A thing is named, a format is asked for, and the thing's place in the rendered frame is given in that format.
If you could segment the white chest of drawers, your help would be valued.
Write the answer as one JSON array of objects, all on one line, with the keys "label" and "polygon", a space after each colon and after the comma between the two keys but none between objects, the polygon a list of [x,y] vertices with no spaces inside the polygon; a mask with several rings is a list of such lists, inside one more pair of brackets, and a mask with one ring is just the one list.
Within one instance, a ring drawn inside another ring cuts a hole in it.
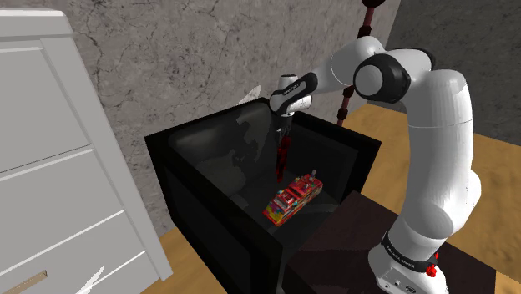
[{"label": "white chest of drawers", "polygon": [[140,294],[171,273],[67,17],[0,8],[0,294]]}]

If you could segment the red multicoloured toy truck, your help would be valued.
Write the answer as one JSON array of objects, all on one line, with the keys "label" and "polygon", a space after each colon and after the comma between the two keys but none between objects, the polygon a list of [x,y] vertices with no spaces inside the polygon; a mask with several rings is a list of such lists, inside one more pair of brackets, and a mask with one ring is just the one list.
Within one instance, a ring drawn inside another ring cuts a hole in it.
[{"label": "red multicoloured toy truck", "polygon": [[296,177],[284,190],[276,192],[262,214],[275,226],[281,226],[319,195],[322,188],[323,183],[316,178],[316,170]]}]

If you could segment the dark red turned pole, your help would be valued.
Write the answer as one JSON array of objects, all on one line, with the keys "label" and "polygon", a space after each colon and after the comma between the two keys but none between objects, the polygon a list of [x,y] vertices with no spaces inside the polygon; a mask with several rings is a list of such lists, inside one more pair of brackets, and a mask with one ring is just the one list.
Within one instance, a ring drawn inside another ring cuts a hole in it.
[{"label": "dark red turned pole", "polygon": [[[361,27],[359,27],[357,38],[369,36],[372,31],[372,18],[375,8],[383,4],[386,0],[362,0],[363,5],[367,8]],[[351,85],[343,89],[343,100],[341,107],[337,111],[337,122],[339,126],[343,125],[344,120],[348,115],[348,105],[352,95],[354,94],[354,87]]]}]

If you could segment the dark red slender object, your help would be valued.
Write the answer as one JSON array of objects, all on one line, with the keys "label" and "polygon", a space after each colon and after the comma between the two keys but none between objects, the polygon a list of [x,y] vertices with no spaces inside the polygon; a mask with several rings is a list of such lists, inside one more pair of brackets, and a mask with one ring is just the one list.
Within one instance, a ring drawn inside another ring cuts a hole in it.
[{"label": "dark red slender object", "polygon": [[285,135],[281,138],[281,142],[278,145],[277,156],[276,156],[276,180],[278,183],[282,182],[284,176],[284,170],[286,168],[287,153],[291,144],[291,138]]}]

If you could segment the dark robot stand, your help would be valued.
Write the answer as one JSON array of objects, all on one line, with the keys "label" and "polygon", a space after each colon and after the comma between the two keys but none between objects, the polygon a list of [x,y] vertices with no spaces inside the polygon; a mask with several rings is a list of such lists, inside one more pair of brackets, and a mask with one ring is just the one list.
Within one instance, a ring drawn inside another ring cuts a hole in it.
[{"label": "dark robot stand", "polygon": [[[367,255],[397,214],[353,191],[286,263],[285,294],[386,294]],[[444,243],[438,250],[450,294],[495,294],[496,271]]]}]

